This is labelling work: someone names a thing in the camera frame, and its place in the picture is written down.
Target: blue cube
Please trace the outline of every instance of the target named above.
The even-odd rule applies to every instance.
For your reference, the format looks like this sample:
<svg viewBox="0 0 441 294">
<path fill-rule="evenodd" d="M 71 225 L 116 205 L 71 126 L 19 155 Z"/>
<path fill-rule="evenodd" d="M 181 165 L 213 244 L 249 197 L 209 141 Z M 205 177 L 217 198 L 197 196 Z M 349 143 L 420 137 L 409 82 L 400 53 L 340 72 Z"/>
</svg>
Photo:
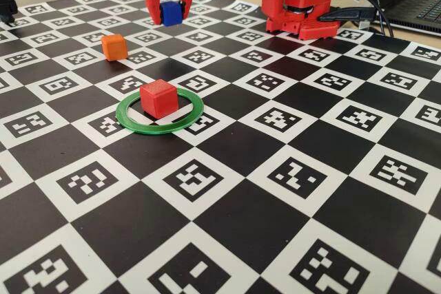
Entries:
<svg viewBox="0 0 441 294">
<path fill-rule="evenodd" d="M 166 1 L 160 4 L 163 22 L 166 27 L 182 23 L 182 7 L 177 1 Z"/>
</svg>

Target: orange cube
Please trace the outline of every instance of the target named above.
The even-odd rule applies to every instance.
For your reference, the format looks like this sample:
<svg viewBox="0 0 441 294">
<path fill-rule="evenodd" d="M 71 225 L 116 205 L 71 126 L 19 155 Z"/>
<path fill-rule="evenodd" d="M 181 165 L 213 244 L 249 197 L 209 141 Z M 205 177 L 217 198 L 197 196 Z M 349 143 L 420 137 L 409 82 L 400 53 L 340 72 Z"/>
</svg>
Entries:
<svg viewBox="0 0 441 294">
<path fill-rule="evenodd" d="M 102 36 L 101 44 L 103 44 L 104 55 L 108 61 L 123 60 L 129 57 L 127 43 L 120 34 Z"/>
</svg>

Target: green ring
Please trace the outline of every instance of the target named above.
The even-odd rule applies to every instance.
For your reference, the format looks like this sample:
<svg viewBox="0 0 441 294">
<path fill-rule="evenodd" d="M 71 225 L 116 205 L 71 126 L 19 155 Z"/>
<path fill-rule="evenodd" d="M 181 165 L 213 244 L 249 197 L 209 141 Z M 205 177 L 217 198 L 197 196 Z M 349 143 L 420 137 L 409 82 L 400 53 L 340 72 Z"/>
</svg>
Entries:
<svg viewBox="0 0 441 294">
<path fill-rule="evenodd" d="M 130 94 L 119 103 L 116 108 L 116 118 L 122 126 L 139 134 L 169 134 L 170 132 L 185 129 L 195 123 L 202 116 L 202 113 L 204 112 L 204 102 L 196 93 L 180 89 L 179 87 L 177 90 L 179 96 L 183 96 L 192 102 L 193 110 L 185 118 L 176 123 L 165 125 L 144 125 L 132 120 L 128 116 L 127 111 L 131 105 L 141 98 L 139 92 Z"/>
</svg>

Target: laptop keyboard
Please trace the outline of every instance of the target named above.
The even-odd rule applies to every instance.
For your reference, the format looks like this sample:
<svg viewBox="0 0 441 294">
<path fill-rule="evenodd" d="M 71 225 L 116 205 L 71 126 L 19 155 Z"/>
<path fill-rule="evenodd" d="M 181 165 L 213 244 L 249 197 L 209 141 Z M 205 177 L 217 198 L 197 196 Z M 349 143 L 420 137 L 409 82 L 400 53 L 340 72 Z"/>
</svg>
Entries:
<svg viewBox="0 0 441 294">
<path fill-rule="evenodd" d="M 418 16 L 418 19 L 441 22 L 441 0 L 433 0 Z"/>
</svg>

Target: red cube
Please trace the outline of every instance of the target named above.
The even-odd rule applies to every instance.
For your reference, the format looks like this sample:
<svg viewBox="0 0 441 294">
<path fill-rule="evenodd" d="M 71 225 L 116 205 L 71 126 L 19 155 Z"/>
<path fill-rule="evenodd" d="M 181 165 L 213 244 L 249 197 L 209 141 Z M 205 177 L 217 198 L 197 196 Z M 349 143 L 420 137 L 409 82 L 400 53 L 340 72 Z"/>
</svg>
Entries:
<svg viewBox="0 0 441 294">
<path fill-rule="evenodd" d="M 165 117 L 179 109 L 177 89 L 162 79 L 142 85 L 139 93 L 144 111 L 155 118 Z"/>
</svg>

